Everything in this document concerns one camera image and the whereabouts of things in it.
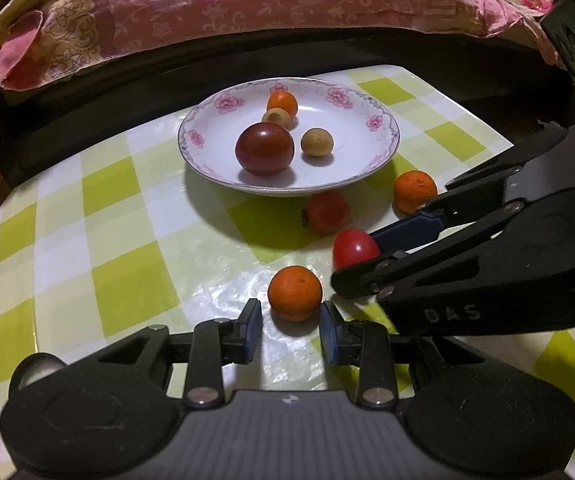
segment green and white tablecloth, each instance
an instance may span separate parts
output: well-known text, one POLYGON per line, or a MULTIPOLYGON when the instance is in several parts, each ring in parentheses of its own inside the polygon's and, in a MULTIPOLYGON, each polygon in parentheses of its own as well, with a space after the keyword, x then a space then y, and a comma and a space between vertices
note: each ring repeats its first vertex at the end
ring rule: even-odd
MULTIPOLYGON (((351 225, 395 220, 395 176, 418 168, 443 186, 510 143, 421 79, 395 66, 317 75, 386 104, 401 129, 392 162, 342 193, 351 225)), ((326 374, 314 323, 277 326, 266 290, 303 265, 328 285, 333 237, 301 226, 305 198, 265 198, 217 186, 186 168, 177 130, 187 110, 142 124, 68 158, 14 190, 0 209, 0 409, 15 366, 35 351, 75 361, 152 323, 187 332, 263 303, 260 355, 224 368, 228 388, 351 387, 354 370, 326 374)), ((387 323, 376 304, 339 301, 348 318, 387 323)), ((470 343, 575 399, 575 330, 473 338, 470 343)), ((410 391, 405 370, 399 385, 410 391)), ((175 368, 170 394, 180 395, 175 368)), ((0 439, 0 478, 13 471, 0 439)), ((575 453, 568 472, 575 477, 575 453)))

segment tablecloth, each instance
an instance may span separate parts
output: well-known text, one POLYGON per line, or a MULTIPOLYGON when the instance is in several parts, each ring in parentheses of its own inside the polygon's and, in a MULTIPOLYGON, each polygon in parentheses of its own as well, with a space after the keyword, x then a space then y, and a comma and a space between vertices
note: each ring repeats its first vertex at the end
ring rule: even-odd
MULTIPOLYGON (((317 75, 362 89, 387 105, 401 144, 378 173, 342 190, 349 226, 395 220, 395 176, 426 171, 439 188, 510 146, 495 130, 406 70, 375 66, 317 75)), ((107 139, 15 189, 0 208, 0 410, 15 366, 36 351, 73 362, 152 323, 189 332, 263 303, 261 351, 224 367, 229 390, 351 388, 355 370, 325 372, 315 320, 282 323, 267 285, 288 265, 311 268, 326 298, 333 237, 301 225, 306 198, 267 198, 217 186, 186 168, 177 131, 188 110, 107 139)), ((391 324, 375 303, 337 300, 347 319, 391 324)), ((575 399, 575 330, 469 338, 575 399)), ((180 396, 184 365, 168 392, 180 396)), ((399 388, 409 395, 406 370, 399 388)), ((0 439, 0 478, 14 467, 0 439)), ((575 477, 575 452, 568 467, 575 477)))

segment orange fruit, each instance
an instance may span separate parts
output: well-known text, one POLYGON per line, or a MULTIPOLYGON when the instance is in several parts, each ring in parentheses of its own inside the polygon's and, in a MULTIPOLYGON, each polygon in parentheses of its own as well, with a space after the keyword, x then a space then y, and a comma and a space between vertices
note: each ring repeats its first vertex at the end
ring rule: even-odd
POLYGON ((323 287, 314 272, 298 265, 279 270, 268 287, 272 310, 283 319, 303 321, 321 306, 323 287))
POLYGON ((296 102, 296 97, 294 97, 290 92, 286 90, 277 90, 270 94, 266 110, 271 110, 272 108, 281 108, 281 110, 285 110, 289 113, 289 116, 294 119, 296 117, 296 112, 298 112, 298 103, 296 102))
POLYGON ((406 171, 394 183, 394 204, 404 213, 411 214, 438 192, 434 180, 424 171, 406 171))

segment floral plate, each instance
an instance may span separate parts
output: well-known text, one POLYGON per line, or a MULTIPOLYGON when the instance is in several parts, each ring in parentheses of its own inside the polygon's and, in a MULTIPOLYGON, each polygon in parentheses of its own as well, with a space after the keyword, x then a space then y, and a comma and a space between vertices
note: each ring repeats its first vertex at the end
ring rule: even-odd
POLYGON ((217 92, 193 108, 179 129, 181 154, 193 170, 217 184, 267 196, 347 186, 385 165, 398 145, 396 121, 379 101, 343 85, 298 77, 261 79, 217 92), (290 131, 295 156, 279 174, 254 176, 239 165, 234 147, 245 128, 261 121, 270 94, 277 90, 288 90, 298 101, 290 131), (331 133, 330 155, 301 152, 301 137, 314 127, 331 133))

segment pink fabric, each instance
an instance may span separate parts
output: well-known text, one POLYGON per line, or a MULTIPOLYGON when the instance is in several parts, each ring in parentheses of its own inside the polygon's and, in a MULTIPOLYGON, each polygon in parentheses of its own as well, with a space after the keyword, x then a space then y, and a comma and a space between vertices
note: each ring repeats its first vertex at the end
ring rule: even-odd
MULTIPOLYGON (((40 11, 34 38, 23 27, 10 31, 0 54, 3 88, 38 88, 120 56, 233 32, 403 27, 485 38, 526 20, 504 0, 52 0, 40 11)), ((554 62, 536 22, 525 27, 554 62)))

